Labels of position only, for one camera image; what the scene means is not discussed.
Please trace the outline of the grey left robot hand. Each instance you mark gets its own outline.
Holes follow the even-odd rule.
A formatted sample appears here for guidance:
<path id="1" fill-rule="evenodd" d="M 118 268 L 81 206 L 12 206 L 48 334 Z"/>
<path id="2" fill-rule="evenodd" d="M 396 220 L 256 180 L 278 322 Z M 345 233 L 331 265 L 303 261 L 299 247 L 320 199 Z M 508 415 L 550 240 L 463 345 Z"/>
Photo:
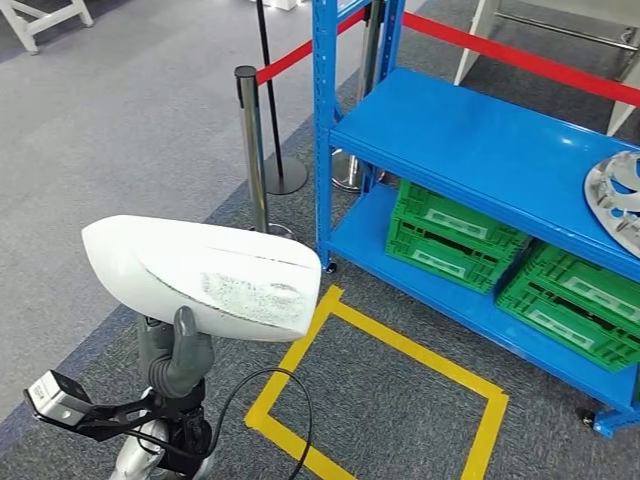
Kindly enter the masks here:
<path id="1" fill-rule="evenodd" d="M 214 362 L 211 337 L 197 330 L 192 309 L 177 309 L 172 324 L 136 316 L 142 378 L 167 398 L 181 398 L 197 386 Z"/>

